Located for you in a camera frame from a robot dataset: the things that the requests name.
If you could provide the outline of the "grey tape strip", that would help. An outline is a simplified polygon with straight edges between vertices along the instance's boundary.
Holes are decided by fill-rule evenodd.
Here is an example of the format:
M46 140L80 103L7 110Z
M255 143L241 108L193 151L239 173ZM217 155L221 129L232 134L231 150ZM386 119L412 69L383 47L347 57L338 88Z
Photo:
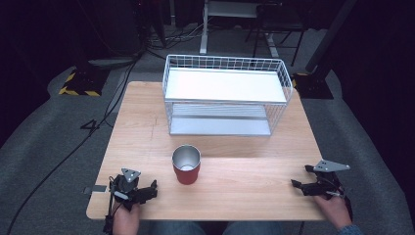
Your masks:
M85 187L82 191L85 195L91 195L93 192L106 192L107 186L106 185L94 185L91 187Z

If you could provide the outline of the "white wire shelf rack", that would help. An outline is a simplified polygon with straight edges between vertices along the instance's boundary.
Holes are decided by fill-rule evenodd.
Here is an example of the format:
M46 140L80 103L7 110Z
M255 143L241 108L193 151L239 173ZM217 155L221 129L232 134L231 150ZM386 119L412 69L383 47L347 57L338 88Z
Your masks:
M171 135L270 136L293 84L279 59L169 55L162 93Z

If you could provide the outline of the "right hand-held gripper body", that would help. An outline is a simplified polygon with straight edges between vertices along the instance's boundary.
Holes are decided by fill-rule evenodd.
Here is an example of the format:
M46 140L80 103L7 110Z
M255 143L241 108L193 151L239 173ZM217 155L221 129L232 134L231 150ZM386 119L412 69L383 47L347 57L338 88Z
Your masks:
M333 196L344 197L345 190L340 182L337 171L350 170L348 164L339 164L327 160L321 160L317 165L314 165L316 182L310 183L313 186L311 196L324 196L330 199Z

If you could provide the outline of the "black chair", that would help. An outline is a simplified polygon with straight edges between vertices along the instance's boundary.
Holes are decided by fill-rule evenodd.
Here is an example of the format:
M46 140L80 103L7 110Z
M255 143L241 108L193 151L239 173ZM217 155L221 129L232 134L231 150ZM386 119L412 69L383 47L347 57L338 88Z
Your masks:
M294 46L285 45L285 41L293 32L299 34L298 42ZM294 49L294 55L291 61L291 65L293 65L296 61L305 32L306 16L299 6L286 0L264 0L255 7L255 19L251 24L246 40L249 40L252 33L254 33L253 56L255 56L261 35L270 37L274 33L284 34L279 44L269 45L268 48L277 49L281 47Z

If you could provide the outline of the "yellow-black striped stand base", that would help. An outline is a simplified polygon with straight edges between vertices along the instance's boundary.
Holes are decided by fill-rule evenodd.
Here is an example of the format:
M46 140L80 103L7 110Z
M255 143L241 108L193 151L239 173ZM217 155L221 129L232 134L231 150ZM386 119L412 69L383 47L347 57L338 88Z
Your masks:
M294 73L292 83L302 99L333 99L333 94L326 81L315 78L313 74Z
M107 82L110 70L90 69L87 71L74 69L59 91L60 95L99 97Z

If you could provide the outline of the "person's blue jeans leg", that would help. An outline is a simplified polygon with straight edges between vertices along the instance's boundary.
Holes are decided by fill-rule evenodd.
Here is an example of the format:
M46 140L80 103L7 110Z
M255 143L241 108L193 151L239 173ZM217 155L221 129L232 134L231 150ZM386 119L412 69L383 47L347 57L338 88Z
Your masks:
M283 235L283 228L276 221L233 221L222 235Z
M207 235L204 229L192 221L156 221L150 225L150 235Z

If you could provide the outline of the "person's left hand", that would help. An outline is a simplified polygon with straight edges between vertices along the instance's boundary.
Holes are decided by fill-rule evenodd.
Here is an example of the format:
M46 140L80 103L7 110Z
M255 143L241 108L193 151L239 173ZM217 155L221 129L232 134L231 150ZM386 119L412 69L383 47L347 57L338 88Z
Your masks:
M113 206L113 234L114 235L137 235L140 226L140 206L134 204L129 211L122 204L115 203Z

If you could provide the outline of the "red steel-lined cup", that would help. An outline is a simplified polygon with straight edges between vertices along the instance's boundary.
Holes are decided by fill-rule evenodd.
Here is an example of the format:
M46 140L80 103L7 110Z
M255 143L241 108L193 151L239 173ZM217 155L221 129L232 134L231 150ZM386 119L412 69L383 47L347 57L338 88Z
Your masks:
M181 145L172 154L172 165L177 180L184 185L193 184L201 166L201 153L192 145Z

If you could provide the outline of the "black slanted stand pole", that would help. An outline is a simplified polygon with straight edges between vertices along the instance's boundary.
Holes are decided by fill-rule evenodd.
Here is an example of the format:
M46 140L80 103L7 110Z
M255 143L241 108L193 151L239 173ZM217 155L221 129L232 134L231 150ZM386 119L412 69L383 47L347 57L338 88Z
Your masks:
M328 51L331 43L336 37L336 34L341 29L356 1L357 0L345 0L344 4L340 8L338 14L327 30L325 36L321 40L319 46L305 66L306 71L314 72L318 68L318 65L322 61L324 54Z

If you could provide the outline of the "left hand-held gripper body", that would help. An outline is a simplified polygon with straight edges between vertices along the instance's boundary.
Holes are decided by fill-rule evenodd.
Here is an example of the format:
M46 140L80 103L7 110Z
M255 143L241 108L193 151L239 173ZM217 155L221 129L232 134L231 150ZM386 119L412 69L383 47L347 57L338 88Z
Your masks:
M110 181L110 208L123 206L129 212L134 205L142 205L148 201L145 189L138 188L139 170L123 168L121 174Z

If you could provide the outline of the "person's right hand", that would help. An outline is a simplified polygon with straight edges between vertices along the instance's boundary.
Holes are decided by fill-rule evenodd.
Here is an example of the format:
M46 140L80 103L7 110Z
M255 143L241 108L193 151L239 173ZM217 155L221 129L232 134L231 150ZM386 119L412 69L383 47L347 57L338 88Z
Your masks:
M314 196L313 200L337 230L352 225L346 201L343 198L332 197L326 200L322 196Z

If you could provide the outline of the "white desk frame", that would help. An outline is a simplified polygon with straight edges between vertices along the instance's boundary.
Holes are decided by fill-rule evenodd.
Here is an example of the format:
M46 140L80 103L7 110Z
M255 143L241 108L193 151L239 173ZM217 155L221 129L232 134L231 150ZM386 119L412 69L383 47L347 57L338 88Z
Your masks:
M204 0L203 9L203 32L201 37L201 55L208 53L208 18L209 17L230 17L254 19L256 17L257 3L235 2L231 0Z

